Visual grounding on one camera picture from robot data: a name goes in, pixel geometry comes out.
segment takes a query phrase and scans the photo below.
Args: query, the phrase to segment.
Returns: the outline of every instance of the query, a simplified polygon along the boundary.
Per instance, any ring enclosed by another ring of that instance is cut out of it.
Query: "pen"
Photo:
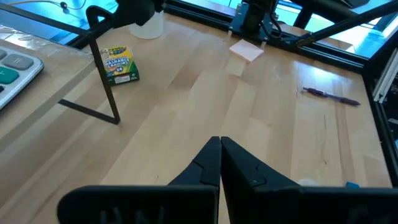
[[[360,103],[356,100],[351,100],[345,97],[340,97],[340,96],[336,96],[330,93],[327,93],[325,91],[321,91],[321,90],[316,90],[314,88],[303,88],[304,90],[306,90],[307,92],[311,93],[314,96],[319,96],[319,97],[324,97],[324,98],[332,98],[334,100],[339,101],[340,103],[345,103],[351,106],[358,106],[360,105]]]

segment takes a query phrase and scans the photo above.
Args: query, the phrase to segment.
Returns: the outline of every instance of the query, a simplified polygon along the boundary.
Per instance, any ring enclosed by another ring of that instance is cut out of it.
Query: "pink sticky note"
[[[233,53],[241,56],[242,58],[252,62],[264,51],[245,40],[240,40],[238,43],[229,48]]]

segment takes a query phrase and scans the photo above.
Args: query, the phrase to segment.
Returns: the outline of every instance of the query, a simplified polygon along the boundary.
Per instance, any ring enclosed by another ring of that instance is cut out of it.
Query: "green calculator button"
[[[11,84],[19,77],[18,72],[6,67],[0,66],[0,83]]]

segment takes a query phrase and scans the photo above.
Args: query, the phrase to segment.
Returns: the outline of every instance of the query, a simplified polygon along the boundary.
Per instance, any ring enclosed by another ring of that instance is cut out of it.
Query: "wooden table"
[[[270,46],[246,63],[228,50],[238,39],[165,16],[158,39],[125,27],[98,39],[101,48],[130,46],[140,72],[139,82],[113,87],[120,125],[56,106],[2,152],[0,223],[55,223],[60,198],[82,185],[168,184],[211,136],[233,138],[292,180],[391,186],[360,75]],[[303,86],[361,106],[313,97]],[[96,72],[67,97],[109,111]]]
[[[93,56],[0,25],[0,45],[35,55],[43,71],[0,112],[0,152],[80,83],[95,64]]]

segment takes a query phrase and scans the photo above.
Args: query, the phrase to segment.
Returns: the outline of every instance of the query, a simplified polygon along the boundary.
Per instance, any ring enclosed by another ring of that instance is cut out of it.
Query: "black metal rod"
[[[398,1],[391,1],[367,12],[359,14],[355,17],[346,19],[330,27],[324,28],[318,32],[314,32],[312,34],[304,34],[299,38],[299,40],[296,41],[296,44],[298,46],[307,45],[396,11],[398,11]]]
[[[112,118],[111,116],[108,116],[108,115],[100,113],[98,111],[89,109],[89,108],[84,107],[82,105],[78,105],[78,104],[73,103],[73,102],[68,101],[68,100],[62,99],[58,103],[63,105],[63,106],[69,107],[69,108],[77,110],[77,111],[79,111],[81,113],[93,116],[95,118],[101,119],[103,121],[106,121],[106,122],[109,122],[109,123],[112,123],[112,124],[118,124],[119,123],[119,121],[117,121],[115,118]]]
[[[66,31],[72,32],[74,34],[88,35],[90,33],[88,30],[84,30],[79,27],[71,26],[69,24],[59,22],[59,21],[56,21],[56,20],[53,20],[53,19],[50,19],[50,18],[47,18],[44,16],[40,16],[38,14],[34,14],[32,12],[29,12],[29,11],[26,11],[23,9],[19,9],[17,7],[10,6],[10,5],[7,5],[4,3],[0,3],[0,9],[5,10],[7,12],[17,14],[18,16],[22,16],[22,17],[32,19],[37,22],[41,22],[43,24],[50,25],[52,27],[59,28],[61,30],[66,30]]]
[[[100,50],[98,49],[98,45],[95,39],[90,40],[89,45],[91,52],[93,53],[94,56],[94,63],[97,66],[99,76],[101,77],[101,81],[104,86],[106,96],[108,97],[109,105],[111,106],[113,116],[116,120],[115,124],[118,124],[120,122],[120,115],[118,107],[116,106],[116,102],[112,94],[111,86],[109,85],[108,79],[106,78],[106,71],[104,68],[104,64],[102,62]]]

